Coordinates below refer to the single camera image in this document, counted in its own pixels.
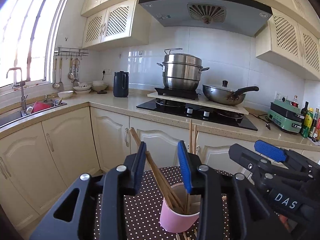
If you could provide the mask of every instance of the pink container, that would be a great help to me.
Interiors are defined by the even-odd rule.
[[[171,186],[177,194],[178,198],[182,203],[186,202],[187,193],[183,183],[174,184]],[[160,214],[160,225],[170,233],[182,233],[187,231],[198,219],[200,210],[200,195],[189,196],[190,201],[190,212],[193,215],[181,215],[170,209],[167,202],[163,198],[161,214]]]

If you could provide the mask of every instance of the polka dot tablecloth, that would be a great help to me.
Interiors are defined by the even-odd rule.
[[[182,182],[180,167],[160,168],[160,171],[163,173],[164,177],[171,186]],[[231,176],[231,174],[225,171],[218,172]],[[101,199],[102,195],[99,195],[96,210],[96,223],[93,233],[94,240],[99,240]],[[142,178],[140,194],[136,196],[124,197],[125,221],[128,240],[177,240],[176,234],[166,232],[160,226],[159,219],[162,207],[162,199],[163,196],[158,188],[152,171],[145,171]],[[223,208],[225,215],[224,236],[226,240],[229,240],[228,207],[225,200],[223,200]],[[186,231],[187,237],[190,237],[191,240],[196,240],[194,229],[198,230],[198,220],[188,231]],[[183,234],[180,233],[179,235],[180,239],[184,240]]]

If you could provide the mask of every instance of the green electric grill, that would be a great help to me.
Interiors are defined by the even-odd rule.
[[[299,133],[304,116],[298,107],[290,105],[291,101],[276,99],[271,103],[268,119],[285,132]]]

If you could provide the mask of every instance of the countertop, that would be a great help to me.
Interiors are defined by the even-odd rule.
[[[189,129],[189,118],[136,108],[137,105],[150,100],[152,100],[152,98],[147,97],[147,95],[136,93],[130,93],[127,98],[115,98],[111,91],[105,95],[98,95],[95,92],[91,92],[87,95],[74,94],[73,97],[63,100],[67,105],[28,116],[1,128],[0,139],[35,123],[87,106]],[[299,134],[282,132],[274,124],[270,124],[271,130],[268,130],[264,121],[257,119],[252,115],[248,115],[247,117],[257,127],[258,131],[230,127],[196,119],[192,119],[192,122],[197,125],[200,132],[251,142],[264,140],[279,147],[320,152],[319,146],[314,145],[309,139],[303,138]]]

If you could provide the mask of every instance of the bowl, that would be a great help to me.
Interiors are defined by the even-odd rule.
[[[99,85],[99,86],[92,86],[91,89],[96,92],[99,92],[101,90],[105,90],[107,87],[108,85]]]
[[[91,86],[87,86],[87,87],[79,87],[79,86],[76,86],[76,87],[73,87],[73,89],[75,91],[87,91],[87,90],[90,90],[91,89]]]
[[[87,82],[85,82],[85,83],[79,83],[79,87],[87,87],[88,86],[88,83]]]
[[[73,94],[72,90],[63,91],[58,93],[58,97],[62,99],[71,98]]]
[[[103,80],[96,80],[96,81],[92,81],[92,85],[93,86],[102,86],[105,85],[106,83]]]
[[[91,89],[86,90],[86,91],[75,91],[75,92],[76,92],[76,94],[78,94],[78,95],[84,95],[84,94],[89,94],[89,93],[91,92]]]

